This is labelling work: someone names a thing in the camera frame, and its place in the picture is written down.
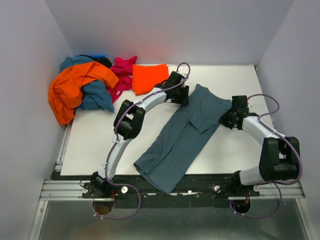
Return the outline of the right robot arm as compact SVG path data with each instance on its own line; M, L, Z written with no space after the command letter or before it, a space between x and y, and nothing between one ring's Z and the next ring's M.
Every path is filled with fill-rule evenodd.
M280 104L272 96L266 97L276 103L275 111L262 115L250 112L248 100L257 96L258 94L233 96L231 108L219 119L219 123L224 127L244 131L261 145L258 165L236 171L232 177L232 184L235 186L259 186L268 183L293 185L300 180L303 173L300 142L294 136L279 133L262 120L262 117L274 114L280 109Z

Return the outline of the grey-blue t-shirt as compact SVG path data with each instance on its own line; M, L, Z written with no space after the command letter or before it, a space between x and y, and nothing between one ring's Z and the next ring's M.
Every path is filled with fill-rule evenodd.
M152 145L134 163L138 173L159 191L170 194L220 126L219 119L232 106L197 84L162 128Z

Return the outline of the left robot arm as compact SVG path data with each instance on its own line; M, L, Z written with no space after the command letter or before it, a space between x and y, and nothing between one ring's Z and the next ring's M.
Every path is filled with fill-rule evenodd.
M122 103L113 123L114 135L106 160L90 177L96 193L103 195L111 191L111 180L115 177L119 161L129 143L141 132L146 113L168 100L182 106L189 104L189 86L185 85L189 75L172 71L168 79L156 84L146 96Z

